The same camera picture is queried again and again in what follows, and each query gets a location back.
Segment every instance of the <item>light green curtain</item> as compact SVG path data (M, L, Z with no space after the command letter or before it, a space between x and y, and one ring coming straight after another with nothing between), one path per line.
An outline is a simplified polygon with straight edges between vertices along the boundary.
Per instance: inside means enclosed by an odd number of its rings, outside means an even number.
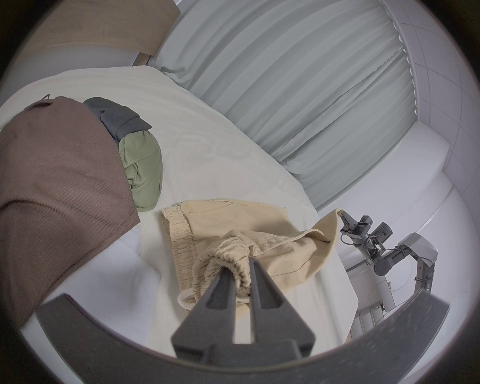
M149 65L252 138L318 209L416 119L407 55L378 0L197 0Z

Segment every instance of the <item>mattress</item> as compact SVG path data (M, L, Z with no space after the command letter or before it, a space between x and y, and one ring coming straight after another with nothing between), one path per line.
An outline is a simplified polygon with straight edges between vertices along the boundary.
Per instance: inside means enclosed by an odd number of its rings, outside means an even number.
M150 132L162 149L162 193L154 210L139 214L140 257L136 259L138 265L148 264L159 282L149 277L148 287L134 294L127 292L128 288L122 291L130 295L132 303L143 303L142 315L130 318L125 315L123 324L116 324L115 313L109 314L106 308L102 313L104 309L96 303L96 295L77 293L82 297L80 304L94 317L141 345L174 356L170 337L186 315L177 302L180 291L171 248L160 228L161 209L190 199L231 198L285 207L291 222L300 230L311 228L319 220L293 176L223 115L154 68L74 70L32 83L0 108L0 127L46 94L79 101L100 96L127 105L152 125ZM143 276L141 279L151 276L142 268L143 275L138 275ZM121 276L118 274L117 278L128 280ZM358 299L336 253L315 278L293 289L287 298L316 334L313 354L344 343ZM37 325L30 329L30 335L41 332ZM245 316L236 324L235 342L249 342L249 335L249 317Z

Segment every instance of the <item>brown sweater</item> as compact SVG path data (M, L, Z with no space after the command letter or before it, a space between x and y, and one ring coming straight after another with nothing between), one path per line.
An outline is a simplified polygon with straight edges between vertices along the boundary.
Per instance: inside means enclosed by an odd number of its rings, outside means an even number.
M0 300L17 326L138 223L117 146L86 105L41 100L0 132Z

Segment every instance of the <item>wooden panel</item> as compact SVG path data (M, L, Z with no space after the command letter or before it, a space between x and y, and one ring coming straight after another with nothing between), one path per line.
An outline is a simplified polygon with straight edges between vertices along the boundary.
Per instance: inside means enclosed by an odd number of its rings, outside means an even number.
M45 48L99 44L153 55L180 15L173 0L63 0L18 59Z

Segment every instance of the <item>dark gray folded clothing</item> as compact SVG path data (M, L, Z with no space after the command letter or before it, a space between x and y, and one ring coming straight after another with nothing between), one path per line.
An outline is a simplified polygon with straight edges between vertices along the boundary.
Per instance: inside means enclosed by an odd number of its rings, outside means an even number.
M138 113L103 97L92 97L84 104L97 116L119 146L120 140L133 132L147 131L152 126Z

